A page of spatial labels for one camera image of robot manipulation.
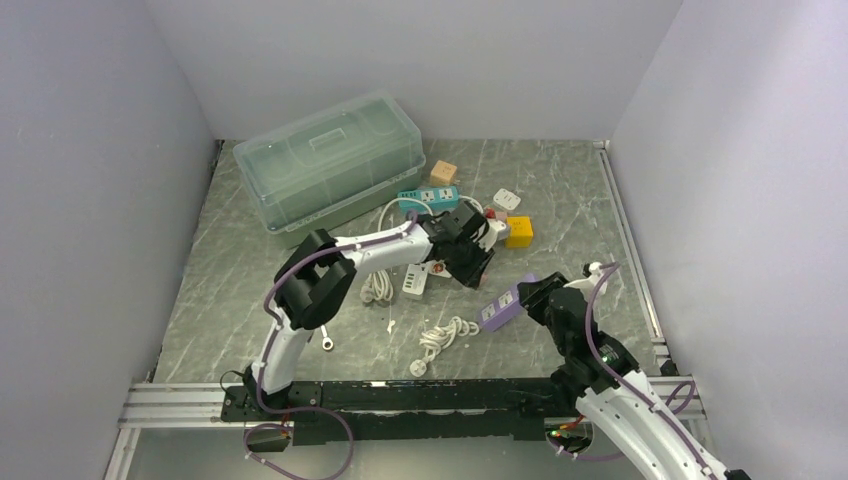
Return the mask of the yellow cube socket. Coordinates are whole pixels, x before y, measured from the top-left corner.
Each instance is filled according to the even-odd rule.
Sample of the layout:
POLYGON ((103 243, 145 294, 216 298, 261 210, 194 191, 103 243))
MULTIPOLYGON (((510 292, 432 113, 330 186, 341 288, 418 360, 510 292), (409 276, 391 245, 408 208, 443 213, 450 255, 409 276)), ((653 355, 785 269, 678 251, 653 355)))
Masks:
POLYGON ((506 248, 520 249, 531 246, 535 234, 529 216, 508 216, 506 224, 509 226, 509 235, 504 240, 506 248))

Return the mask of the teal power strip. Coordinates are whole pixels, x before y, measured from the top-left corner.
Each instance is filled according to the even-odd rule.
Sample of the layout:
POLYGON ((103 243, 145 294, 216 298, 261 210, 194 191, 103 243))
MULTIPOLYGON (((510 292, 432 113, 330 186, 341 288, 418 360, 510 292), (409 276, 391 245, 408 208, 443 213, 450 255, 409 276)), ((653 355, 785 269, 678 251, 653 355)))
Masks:
POLYGON ((440 213, 456 208, 461 200, 455 186, 430 187, 416 190, 401 191, 397 194, 399 208, 406 212, 440 213))

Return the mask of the white plug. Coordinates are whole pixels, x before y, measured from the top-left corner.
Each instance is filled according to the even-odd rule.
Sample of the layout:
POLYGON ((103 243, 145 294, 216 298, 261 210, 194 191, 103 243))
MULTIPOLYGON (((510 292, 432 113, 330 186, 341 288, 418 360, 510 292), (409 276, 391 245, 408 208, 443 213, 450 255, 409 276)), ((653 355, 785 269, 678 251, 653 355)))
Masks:
POLYGON ((505 188, 500 188, 493 196, 493 203, 506 212, 515 211, 521 201, 520 196, 505 188))

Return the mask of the white power strip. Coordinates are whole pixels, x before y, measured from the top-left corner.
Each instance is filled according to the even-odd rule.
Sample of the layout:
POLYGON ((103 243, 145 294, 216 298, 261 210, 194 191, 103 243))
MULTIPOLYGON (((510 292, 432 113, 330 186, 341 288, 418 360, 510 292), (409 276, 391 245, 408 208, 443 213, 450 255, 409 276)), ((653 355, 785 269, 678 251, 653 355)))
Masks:
POLYGON ((401 294, 405 297, 421 300, 424 296, 428 276, 426 265, 408 265, 403 278, 401 294))

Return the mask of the beige cube plug adapter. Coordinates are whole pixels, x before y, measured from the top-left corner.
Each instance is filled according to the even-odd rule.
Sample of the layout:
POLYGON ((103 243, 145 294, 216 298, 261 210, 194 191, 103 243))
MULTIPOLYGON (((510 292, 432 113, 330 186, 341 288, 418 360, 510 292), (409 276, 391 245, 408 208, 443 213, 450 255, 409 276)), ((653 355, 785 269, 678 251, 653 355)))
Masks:
POLYGON ((438 160, 429 174, 429 184, 434 187, 448 187, 456 182, 458 167, 449 162, 438 160))

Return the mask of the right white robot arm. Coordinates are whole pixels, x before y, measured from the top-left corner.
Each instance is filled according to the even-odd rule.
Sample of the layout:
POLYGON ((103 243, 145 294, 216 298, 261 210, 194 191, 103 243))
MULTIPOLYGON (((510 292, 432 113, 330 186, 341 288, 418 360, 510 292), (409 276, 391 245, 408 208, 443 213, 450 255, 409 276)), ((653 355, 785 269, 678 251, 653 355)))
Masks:
POLYGON ((593 263, 580 280, 555 272, 517 286, 520 305, 563 358, 550 376, 556 401, 600 428, 646 479, 747 478, 684 427, 629 350, 599 329, 594 303, 617 268, 593 263))

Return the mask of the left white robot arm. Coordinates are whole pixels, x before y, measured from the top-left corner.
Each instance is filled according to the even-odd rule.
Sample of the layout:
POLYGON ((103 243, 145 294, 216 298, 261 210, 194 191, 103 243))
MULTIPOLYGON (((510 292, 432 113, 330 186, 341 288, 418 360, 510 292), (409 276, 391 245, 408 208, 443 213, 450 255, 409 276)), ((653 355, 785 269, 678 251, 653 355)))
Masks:
POLYGON ((494 255, 499 230, 468 201, 431 215, 408 213, 400 225, 356 237, 309 233, 276 274, 263 302, 271 327, 244 384, 261 399, 284 395, 314 331, 331 321, 359 279, 380 270, 438 262, 476 289, 494 255))

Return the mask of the white cube socket red print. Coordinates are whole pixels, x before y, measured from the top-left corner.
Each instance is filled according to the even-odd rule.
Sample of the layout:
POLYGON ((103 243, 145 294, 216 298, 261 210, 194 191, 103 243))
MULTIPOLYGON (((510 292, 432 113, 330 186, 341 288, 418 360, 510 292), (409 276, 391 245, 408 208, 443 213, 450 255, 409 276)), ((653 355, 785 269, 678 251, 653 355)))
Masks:
POLYGON ((427 271, 429 275, 434 275, 441 278, 451 278, 451 273, 447 270, 446 265, 442 261, 431 261, 427 263, 427 271))

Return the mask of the purple power strip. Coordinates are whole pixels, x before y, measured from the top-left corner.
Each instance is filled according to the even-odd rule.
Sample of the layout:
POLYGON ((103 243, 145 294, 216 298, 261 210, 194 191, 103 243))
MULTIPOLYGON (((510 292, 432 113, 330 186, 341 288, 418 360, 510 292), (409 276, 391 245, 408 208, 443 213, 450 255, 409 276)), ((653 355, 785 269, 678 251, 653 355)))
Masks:
POLYGON ((479 327, 486 332, 495 332, 513 318, 520 315, 523 307, 519 301, 518 285, 537 280, 538 278, 535 274, 527 273, 479 309, 476 315, 476 322, 479 327))

